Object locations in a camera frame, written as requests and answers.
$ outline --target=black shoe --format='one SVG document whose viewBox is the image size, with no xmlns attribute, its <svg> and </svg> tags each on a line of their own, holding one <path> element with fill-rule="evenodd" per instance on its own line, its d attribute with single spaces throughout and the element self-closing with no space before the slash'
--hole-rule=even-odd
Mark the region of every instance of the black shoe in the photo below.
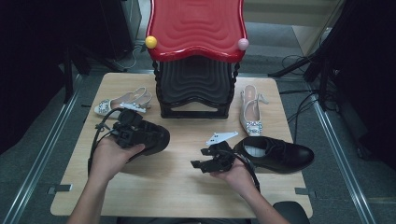
<svg viewBox="0 0 396 224">
<path fill-rule="evenodd" d="M 242 154 L 253 165 L 281 174 L 304 169 L 314 160 L 314 152 L 300 145 L 265 136 L 246 137 L 233 151 Z"/>
</svg>

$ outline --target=embellished shoe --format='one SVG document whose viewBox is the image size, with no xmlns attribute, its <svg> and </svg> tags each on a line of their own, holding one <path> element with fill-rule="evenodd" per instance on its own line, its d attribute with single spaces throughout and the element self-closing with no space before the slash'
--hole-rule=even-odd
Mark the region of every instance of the embellished shoe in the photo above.
<svg viewBox="0 0 396 224">
<path fill-rule="evenodd" d="M 257 94 L 256 87 L 247 85 L 241 91 L 242 108 L 239 120 L 249 136 L 260 136 L 262 133 L 262 117 L 259 109 L 259 101 L 268 105 L 264 95 Z"/>
<path fill-rule="evenodd" d="M 233 151 L 243 155 L 254 166 L 280 174 L 302 170 L 315 158 L 308 147 L 265 136 L 246 137 L 235 145 Z"/>
<path fill-rule="evenodd" d="M 117 99 L 106 99 L 97 105 L 94 112 L 98 115 L 105 116 L 110 110 L 121 107 L 128 108 L 139 112 L 146 112 L 146 108 L 150 108 L 149 102 L 152 99 L 151 92 L 147 91 L 146 87 L 140 87 L 135 91 L 127 92 L 125 95 Z M 110 115 L 111 118 L 116 119 L 120 111 L 115 111 Z"/>
</svg>

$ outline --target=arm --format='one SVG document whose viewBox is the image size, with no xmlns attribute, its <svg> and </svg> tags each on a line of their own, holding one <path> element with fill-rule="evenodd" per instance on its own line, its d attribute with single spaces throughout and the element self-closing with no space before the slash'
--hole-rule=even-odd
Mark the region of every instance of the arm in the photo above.
<svg viewBox="0 0 396 224">
<path fill-rule="evenodd" d="M 211 173 L 226 181 L 247 202 L 260 223 L 289 223 L 256 190 L 250 173 L 240 160 L 235 160 L 228 172 Z"/>
<path fill-rule="evenodd" d="M 99 223 L 108 182 L 144 145 L 122 149 L 112 137 L 102 139 L 93 155 L 90 176 L 67 223 Z"/>
</svg>

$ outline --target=person's left hand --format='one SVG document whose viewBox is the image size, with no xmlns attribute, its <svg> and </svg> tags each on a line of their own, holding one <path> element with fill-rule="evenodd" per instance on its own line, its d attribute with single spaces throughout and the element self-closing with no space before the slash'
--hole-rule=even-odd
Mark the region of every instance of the person's left hand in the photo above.
<svg viewBox="0 0 396 224">
<path fill-rule="evenodd" d="M 90 177 L 104 182 L 110 181 L 133 155 L 144 148 L 143 144 L 121 148 L 117 145 L 114 137 L 103 138 L 93 154 Z"/>
</svg>

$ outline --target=forearm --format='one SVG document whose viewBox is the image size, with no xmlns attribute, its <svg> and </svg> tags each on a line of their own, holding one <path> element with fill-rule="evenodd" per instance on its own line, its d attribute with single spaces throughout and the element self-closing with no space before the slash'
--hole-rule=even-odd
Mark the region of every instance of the forearm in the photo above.
<svg viewBox="0 0 396 224">
<path fill-rule="evenodd" d="M 245 199 L 261 224 L 289 223 L 256 189 L 245 190 L 241 196 Z"/>
<path fill-rule="evenodd" d="M 107 184 L 89 178 L 67 223 L 99 223 Z"/>
</svg>

